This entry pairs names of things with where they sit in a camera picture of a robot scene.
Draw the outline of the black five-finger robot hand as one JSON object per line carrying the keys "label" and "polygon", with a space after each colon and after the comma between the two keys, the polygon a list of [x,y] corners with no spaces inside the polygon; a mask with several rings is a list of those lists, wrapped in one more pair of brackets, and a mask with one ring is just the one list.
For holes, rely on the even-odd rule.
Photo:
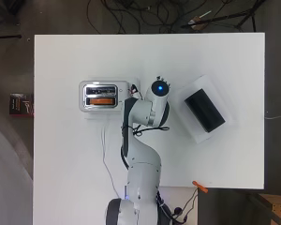
{"label": "black five-finger robot hand", "polygon": [[146,99],[153,101],[156,98],[164,98],[170,92],[170,84],[161,76],[157,76],[155,81],[148,87],[145,97],[136,84],[132,84],[128,89],[130,96],[134,98]]}

